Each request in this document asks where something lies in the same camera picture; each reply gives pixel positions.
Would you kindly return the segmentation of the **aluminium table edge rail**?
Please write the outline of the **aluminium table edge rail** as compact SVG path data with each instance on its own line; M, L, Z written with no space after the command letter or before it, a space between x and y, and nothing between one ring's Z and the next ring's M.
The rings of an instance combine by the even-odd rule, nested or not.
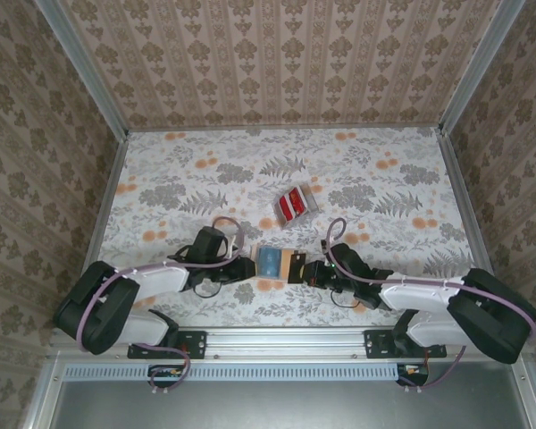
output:
M429 266L425 266L425 270L428 273L435 273L444 277L462 276L469 270L473 270L474 267L492 273L490 258L465 186L459 163L456 159L455 151L449 137L444 135L438 129L435 131L440 146L440 152L445 162L448 182L452 187L454 200L456 201L456 206L462 222L458 227L455 227L450 223L445 223L442 226L441 231L449 233L451 239L457 238L459 234L462 233L468 241L470 254L467 255L461 248L459 250L448 248L447 254L443 254L436 250L433 256L429 258L429 263L433 263L437 267L430 268Z
M121 170L124 166L125 158L128 151L129 142L123 140L118 144L115 158L113 160L113 166L110 171L110 175L105 187L105 193L103 195L101 205L99 207L99 213L97 215L96 224L92 232L91 240L88 245L88 251L84 260L81 273L85 273L90 264L97 261L100 248L102 246L106 225L111 213L111 207L113 205L114 196L121 177Z

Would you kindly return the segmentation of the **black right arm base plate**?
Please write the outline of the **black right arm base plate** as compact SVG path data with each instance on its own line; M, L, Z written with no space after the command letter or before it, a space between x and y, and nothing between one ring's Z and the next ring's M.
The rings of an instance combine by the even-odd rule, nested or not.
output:
M394 334L388 329L364 331L364 346L368 358L445 358L445 346L418 345L406 334Z

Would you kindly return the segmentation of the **blue card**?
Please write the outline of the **blue card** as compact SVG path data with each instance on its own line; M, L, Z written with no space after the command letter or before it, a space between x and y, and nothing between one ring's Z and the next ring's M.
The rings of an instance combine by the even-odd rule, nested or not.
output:
M277 248L260 247L256 254L257 274L260 277L276 279L280 277L281 251Z

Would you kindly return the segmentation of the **red item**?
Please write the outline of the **red item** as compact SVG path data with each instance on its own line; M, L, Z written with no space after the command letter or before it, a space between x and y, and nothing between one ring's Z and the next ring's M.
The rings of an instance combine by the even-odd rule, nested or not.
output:
M302 195L304 197L304 200L306 202L307 209L306 209L306 212L303 215L299 216L298 218L296 218L296 219L294 219L294 220L292 220L290 222L286 222L284 220L284 217L283 217L280 209L278 208L278 200L279 200L280 196L282 196L287 191L290 191L295 187L298 187L300 189L300 192L302 193ZM316 203L316 201L314 199L314 195L312 193L312 190L311 190L310 186L307 183L297 184L297 185L288 187L284 191L280 192L276 196L276 198L274 199L272 207L273 207L274 214L276 215L276 218L277 218L277 220L278 220L278 222L279 222L279 224L280 224L280 226L282 228L290 228L292 226L296 226L297 224L309 222L320 211L319 206L317 205L317 203Z

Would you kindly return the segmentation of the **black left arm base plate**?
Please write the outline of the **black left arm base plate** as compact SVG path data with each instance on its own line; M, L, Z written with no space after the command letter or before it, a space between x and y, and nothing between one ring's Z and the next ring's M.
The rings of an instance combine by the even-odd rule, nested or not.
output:
M166 333L156 346L149 349L139 345L129 345L127 357L129 359L172 359L181 358L171 349L179 349L190 358L203 359L205 357L207 333L205 331L175 331Z

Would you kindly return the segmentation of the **grey metal panel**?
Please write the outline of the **grey metal panel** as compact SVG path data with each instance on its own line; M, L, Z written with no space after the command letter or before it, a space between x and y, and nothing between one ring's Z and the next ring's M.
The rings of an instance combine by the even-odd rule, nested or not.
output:
M530 429L510 370L463 363L423 391L394 382L66 383L51 429Z

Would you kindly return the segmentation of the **long aluminium frame rail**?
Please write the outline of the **long aluminium frame rail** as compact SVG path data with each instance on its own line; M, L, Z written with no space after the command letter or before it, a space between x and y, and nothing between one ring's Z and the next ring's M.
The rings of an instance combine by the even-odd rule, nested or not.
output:
M283 327L283 328L212 328L206 331L205 352L198 363L344 363L398 362L402 359L370 359L365 332L376 326L356 327ZM105 353L92 355L79 350L70 336L54 330L49 359L67 362L109 363L125 360L129 345L116 344Z

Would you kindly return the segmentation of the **aluminium frame post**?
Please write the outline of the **aluminium frame post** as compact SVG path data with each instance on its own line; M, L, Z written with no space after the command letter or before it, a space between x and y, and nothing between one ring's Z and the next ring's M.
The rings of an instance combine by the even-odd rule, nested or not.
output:
M440 130L442 134L449 134L468 102L473 97L474 91L482 81L486 71L505 40L518 14L522 11L525 0L501 0L497 11L490 20L484 35L473 57L465 69L461 80L456 86L453 96L450 98L441 119Z
M79 74L88 93L96 103L99 112L104 116L107 126L119 144L127 139L128 126L120 113L117 104L96 69L92 56L87 52L86 45L81 41L78 32L71 24L59 0L35 0L38 8L46 18L53 33L58 38L64 52Z

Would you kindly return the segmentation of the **aluminium frame bar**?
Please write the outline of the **aluminium frame bar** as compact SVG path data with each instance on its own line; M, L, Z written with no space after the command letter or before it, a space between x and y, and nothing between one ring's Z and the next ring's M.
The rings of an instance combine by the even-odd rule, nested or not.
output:
M50 429L63 387L65 363L48 357L42 366L22 429Z
M530 429L536 429L536 376L523 356L511 365L515 388L520 396L523 414Z

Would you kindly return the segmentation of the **black connector board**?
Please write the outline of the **black connector board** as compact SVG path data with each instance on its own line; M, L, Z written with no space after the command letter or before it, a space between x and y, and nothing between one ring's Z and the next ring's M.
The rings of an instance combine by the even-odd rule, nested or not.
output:
M147 369L148 384L154 392L170 390L185 372L184 365L154 365Z
M403 387L422 387L429 378L429 369L425 364L398 364L396 383Z

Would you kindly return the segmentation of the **red gold-print card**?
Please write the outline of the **red gold-print card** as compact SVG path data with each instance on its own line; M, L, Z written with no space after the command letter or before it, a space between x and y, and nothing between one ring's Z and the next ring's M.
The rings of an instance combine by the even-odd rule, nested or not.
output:
M278 208L286 222L290 222L303 215L306 212L307 207L300 189L295 187L280 196L278 200Z

